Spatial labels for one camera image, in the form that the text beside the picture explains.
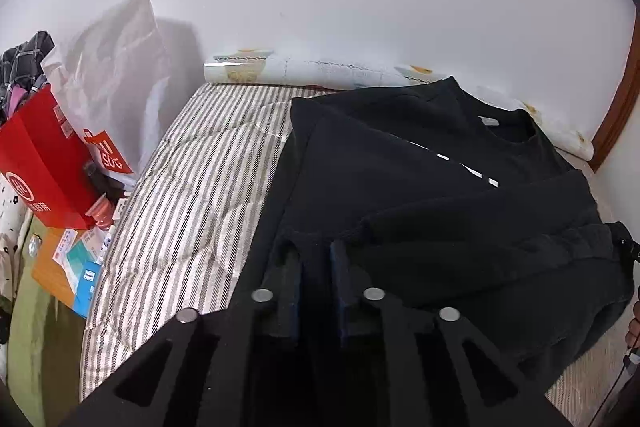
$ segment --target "brown wooden trim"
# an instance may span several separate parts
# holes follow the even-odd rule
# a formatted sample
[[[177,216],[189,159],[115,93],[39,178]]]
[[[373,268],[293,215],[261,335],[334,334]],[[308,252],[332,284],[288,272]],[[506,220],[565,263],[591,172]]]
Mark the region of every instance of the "brown wooden trim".
[[[613,97],[613,102],[593,137],[593,159],[589,165],[594,171],[602,165],[617,142],[626,121],[634,110],[640,91],[640,15],[636,17],[634,36],[631,39],[625,74]]]

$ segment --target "green fabric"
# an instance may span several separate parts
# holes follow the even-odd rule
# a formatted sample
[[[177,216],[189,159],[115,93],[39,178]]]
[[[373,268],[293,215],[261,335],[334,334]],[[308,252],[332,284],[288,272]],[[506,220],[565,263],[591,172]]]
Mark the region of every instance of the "green fabric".
[[[85,320],[31,278],[32,233],[44,237],[47,229],[34,218],[22,249],[24,270],[9,333],[8,387],[33,427],[56,427],[79,401]]]

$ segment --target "red logo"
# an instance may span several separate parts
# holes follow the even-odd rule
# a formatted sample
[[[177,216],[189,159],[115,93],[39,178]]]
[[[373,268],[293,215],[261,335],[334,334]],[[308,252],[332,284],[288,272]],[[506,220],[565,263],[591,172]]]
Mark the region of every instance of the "red logo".
[[[15,189],[18,195],[25,201],[33,201],[35,197],[33,196],[33,192],[29,188],[20,176],[14,174],[13,172],[7,172],[6,180],[11,184],[11,186]]]
[[[84,141],[91,143],[98,148],[100,152],[100,161],[105,169],[121,174],[132,174],[132,170],[118,151],[117,147],[109,138],[106,131],[93,135],[88,129],[84,130]]]

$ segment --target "bed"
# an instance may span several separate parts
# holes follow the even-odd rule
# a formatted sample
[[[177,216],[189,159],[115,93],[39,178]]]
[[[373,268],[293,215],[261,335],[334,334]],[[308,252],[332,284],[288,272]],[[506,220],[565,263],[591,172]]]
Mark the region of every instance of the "bed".
[[[161,141],[129,198],[95,290],[84,332],[81,399],[177,311],[225,307],[233,292],[278,157],[295,96],[311,87],[205,84]],[[612,221],[593,171],[564,154],[590,181]],[[548,398],[586,426],[620,370],[630,307],[565,370]]]

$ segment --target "wooden table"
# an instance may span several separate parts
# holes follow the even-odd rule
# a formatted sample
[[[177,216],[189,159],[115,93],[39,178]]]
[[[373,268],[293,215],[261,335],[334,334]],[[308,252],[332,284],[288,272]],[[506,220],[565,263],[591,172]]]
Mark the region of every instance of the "wooden table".
[[[31,276],[56,299],[65,303],[69,308],[73,308],[76,296],[66,280],[62,266],[53,260],[53,253],[56,251],[64,232],[65,229],[47,229],[47,234],[42,238],[42,245],[38,250],[33,269],[31,269]],[[84,231],[78,231],[75,243],[80,240],[82,232]]]

